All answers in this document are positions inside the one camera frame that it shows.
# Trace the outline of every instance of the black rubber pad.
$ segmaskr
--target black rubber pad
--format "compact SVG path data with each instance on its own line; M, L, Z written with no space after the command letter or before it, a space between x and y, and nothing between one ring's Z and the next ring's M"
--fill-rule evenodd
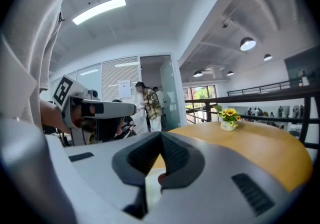
M275 205L268 195L247 174L240 173L231 178L256 216L265 213Z
M86 153L82 153L82 154L71 155L71 156L69 156L69 159L71 162L75 162L75 161L83 160L83 159L90 158L93 156L94 156L94 154L92 154L91 152L86 152Z

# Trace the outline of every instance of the potted plant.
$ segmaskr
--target potted plant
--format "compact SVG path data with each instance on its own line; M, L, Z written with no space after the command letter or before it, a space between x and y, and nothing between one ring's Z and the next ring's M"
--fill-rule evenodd
M221 129L231 132L236 129L237 121L241 120L241 116L238 115L237 111L233 108L226 108L218 113L218 117L222 118L221 120Z

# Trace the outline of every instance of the white pants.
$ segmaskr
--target white pants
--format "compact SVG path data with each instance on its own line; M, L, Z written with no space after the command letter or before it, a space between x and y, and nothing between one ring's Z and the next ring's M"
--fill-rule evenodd
M151 132L161 132L161 116L150 119L150 128Z

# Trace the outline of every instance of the paper sign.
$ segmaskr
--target paper sign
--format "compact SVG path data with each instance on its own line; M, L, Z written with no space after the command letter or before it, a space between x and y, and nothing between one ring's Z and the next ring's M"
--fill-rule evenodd
M128 98L131 97L131 84L130 80L120 80L118 81L119 85L119 98Z

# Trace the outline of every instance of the wooden table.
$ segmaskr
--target wooden table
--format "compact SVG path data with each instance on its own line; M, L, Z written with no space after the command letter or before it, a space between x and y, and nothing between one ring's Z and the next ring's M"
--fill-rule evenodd
M225 131L220 122L205 122L170 132L236 151L275 177L288 192L307 182L313 171L304 145L290 133L270 125L240 121L234 131ZM153 169L164 167L159 156Z

